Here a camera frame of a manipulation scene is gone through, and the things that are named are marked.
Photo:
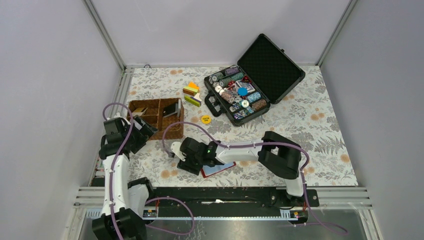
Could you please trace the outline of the red card holder wallet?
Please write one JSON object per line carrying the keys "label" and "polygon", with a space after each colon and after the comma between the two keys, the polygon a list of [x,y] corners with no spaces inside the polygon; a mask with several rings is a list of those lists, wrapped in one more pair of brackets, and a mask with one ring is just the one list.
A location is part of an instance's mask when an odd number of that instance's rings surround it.
{"label": "red card holder wallet", "polygon": [[235,167],[236,163],[235,162],[230,162],[230,163],[225,163],[223,165],[215,165],[213,167],[210,166],[203,166],[202,169],[200,170],[200,173],[202,175],[203,178],[208,178],[211,177],[213,175],[216,175],[218,173],[221,173],[227,169],[230,169],[232,167]]}

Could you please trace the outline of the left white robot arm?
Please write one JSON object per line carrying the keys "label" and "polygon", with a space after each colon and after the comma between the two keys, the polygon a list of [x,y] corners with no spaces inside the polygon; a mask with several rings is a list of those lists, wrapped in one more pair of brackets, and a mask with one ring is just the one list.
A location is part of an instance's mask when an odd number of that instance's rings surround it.
{"label": "left white robot arm", "polygon": [[103,125],[99,157],[105,173],[104,200],[91,229],[99,240],[145,240],[142,215],[144,206],[154,202],[155,192],[147,177],[128,180],[129,157],[144,147],[157,129],[138,115],[132,121],[117,115]]}

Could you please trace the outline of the black VIP card stack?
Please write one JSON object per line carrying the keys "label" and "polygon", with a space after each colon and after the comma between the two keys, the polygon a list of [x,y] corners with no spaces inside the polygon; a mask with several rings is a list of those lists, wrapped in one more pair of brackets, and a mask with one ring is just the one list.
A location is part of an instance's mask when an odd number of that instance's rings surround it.
{"label": "black VIP card stack", "polygon": [[177,102],[172,103],[166,107],[163,108],[162,117],[168,118],[170,116],[176,115],[177,117],[180,117],[181,115],[181,108],[182,108],[182,101],[179,98]]}

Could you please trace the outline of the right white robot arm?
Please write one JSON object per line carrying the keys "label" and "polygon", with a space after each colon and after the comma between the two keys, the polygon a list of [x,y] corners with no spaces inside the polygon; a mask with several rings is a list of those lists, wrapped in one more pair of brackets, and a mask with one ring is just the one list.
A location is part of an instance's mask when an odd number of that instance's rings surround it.
{"label": "right white robot arm", "polygon": [[273,131],[246,142],[216,140],[206,144],[187,137],[170,146],[170,156],[179,158],[178,168],[195,175],[202,170],[223,170],[237,162],[258,162],[283,179],[287,201],[293,206],[307,199],[300,166],[303,154],[300,145]]}

